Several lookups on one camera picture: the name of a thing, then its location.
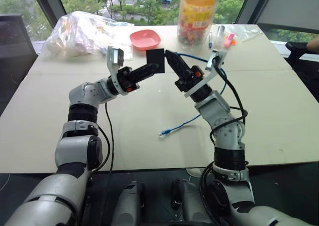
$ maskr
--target pink bowl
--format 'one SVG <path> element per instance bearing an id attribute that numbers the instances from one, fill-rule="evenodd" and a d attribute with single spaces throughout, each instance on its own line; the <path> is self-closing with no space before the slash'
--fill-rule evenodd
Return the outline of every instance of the pink bowl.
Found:
<path id="1" fill-rule="evenodd" d="M 159 35 L 153 30 L 139 30 L 130 35 L 131 42 L 137 50 L 155 49 L 160 43 Z"/>

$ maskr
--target white tabletop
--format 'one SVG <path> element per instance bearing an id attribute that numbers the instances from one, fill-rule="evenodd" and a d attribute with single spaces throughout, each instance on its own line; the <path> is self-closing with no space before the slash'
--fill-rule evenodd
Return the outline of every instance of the white tabletop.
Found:
<path id="1" fill-rule="evenodd" d="M 196 55 L 208 59 L 211 50 L 208 41 L 201 46 L 191 47 L 181 44 L 177 40 L 177 26 L 135 26 L 124 27 L 126 34 L 142 29 L 152 29 L 161 38 L 158 48 L 164 48 L 180 53 Z M 213 25 L 212 32 L 217 32 L 217 26 Z M 197 60 L 185 58 L 189 66 L 201 64 Z M 134 50 L 133 60 L 124 62 L 125 66 L 136 69 L 146 64 L 145 51 Z M 237 41 L 237 45 L 229 49 L 225 64 L 228 71 L 238 70 L 290 70 L 291 67 L 269 42 L 264 34 L 249 41 Z M 165 72 L 173 72 L 165 60 Z M 85 55 L 68 59 L 52 58 L 42 54 L 34 63 L 29 74 L 105 74 L 109 73 L 106 59 L 102 55 Z"/>
<path id="2" fill-rule="evenodd" d="M 161 27 L 151 28 L 160 34 Z M 169 41 L 174 32 L 160 36 L 162 44 L 170 46 L 167 48 L 180 50 L 176 39 Z M 129 66 L 145 63 L 136 63 L 144 60 L 137 54 Z M 223 68 L 249 113 L 243 142 L 250 165 L 319 159 L 315 144 L 319 139 L 319 105 L 263 34 L 231 48 Z M 136 92 L 108 103 L 115 135 L 115 170 L 204 167 L 212 160 L 210 128 L 201 118 L 166 138 L 158 137 L 158 132 L 198 114 L 193 101 L 184 98 L 174 85 L 177 76 L 169 73 L 167 66 L 166 72 L 140 82 Z M 67 121 L 69 91 L 108 76 L 105 60 L 97 56 L 68 61 L 40 56 L 0 117 L 0 173 L 55 172 L 54 152 Z M 220 90 L 223 82 L 215 77 L 210 85 Z M 236 106 L 229 88 L 223 97 Z M 98 123 L 110 135 L 103 107 Z M 106 142 L 101 139 L 105 156 Z"/>

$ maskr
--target chair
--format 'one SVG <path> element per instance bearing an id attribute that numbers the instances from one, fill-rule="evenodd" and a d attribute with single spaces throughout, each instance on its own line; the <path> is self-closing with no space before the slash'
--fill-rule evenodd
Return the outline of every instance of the chair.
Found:
<path id="1" fill-rule="evenodd" d="M 307 43 L 287 42 L 286 47 L 291 51 L 287 63 L 296 72 L 314 98 L 319 102 L 319 63 L 299 60 L 303 54 L 316 54 L 307 49 Z"/>
<path id="2" fill-rule="evenodd" d="M 37 58 L 19 14 L 0 14 L 0 115 Z"/>

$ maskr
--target clear plastic bag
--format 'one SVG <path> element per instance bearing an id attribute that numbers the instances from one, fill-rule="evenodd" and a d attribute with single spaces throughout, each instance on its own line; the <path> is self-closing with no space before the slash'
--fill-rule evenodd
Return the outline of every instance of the clear plastic bag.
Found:
<path id="1" fill-rule="evenodd" d="M 211 29 L 218 0 L 180 0 L 177 38 L 190 45 L 203 43 Z"/>
<path id="2" fill-rule="evenodd" d="M 235 39 L 241 40 L 242 42 L 248 41 L 263 33 L 257 25 L 232 24 L 224 26 L 227 34 L 234 33 Z"/>
<path id="3" fill-rule="evenodd" d="M 129 32 L 125 31 L 124 26 L 134 24 L 74 11 L 59 19 L 42 52 L 48 56 L 64 57 L 105 54 L 107 47 L 111 45 L 124 51 L 124 59 L 132 59 L 133 47 L 129 34 L 123 34 Z"/>

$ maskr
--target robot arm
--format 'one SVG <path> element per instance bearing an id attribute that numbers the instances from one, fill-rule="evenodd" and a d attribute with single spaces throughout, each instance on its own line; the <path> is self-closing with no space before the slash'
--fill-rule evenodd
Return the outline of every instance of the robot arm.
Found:
<path id="1" fill-rule="evenodd" d="M 123 51 L 108 48 L 111 76 L 84 83 L 70 94 L 68 122 L 63 126 L 55 151 L 58 170 L 43 179 L 16 209 L 6 226 L 78 225 L 91 171 L 102 163 L 97 113 L 100 104 L 118 94 L 138 89 L 138 82 L 154 74 L 158 66 L 148 64 L 134 71 L 123 65 Z"/>
<path id="2" fill-rule="evenodd" d="M 221 95 L 207 85 L 217 75 L 225 55 L 226 51 L 213 51 L 206 67 L 211 72 L 203 78 L 197 66 L 189 68 L 179 55 L 165 51 L 168 63 L 179 77 L 175 85 L 195 102 L 195 108 L 208 122 L 215 137 L 211 167 L 215 180 L 208 186 L 205 198 L 214 211 L 236 226 L 309 226 L 273 208 L 254 205 L 245 145 L 241 142 L 245 125 L 230 113 L 231 107 Z"/>

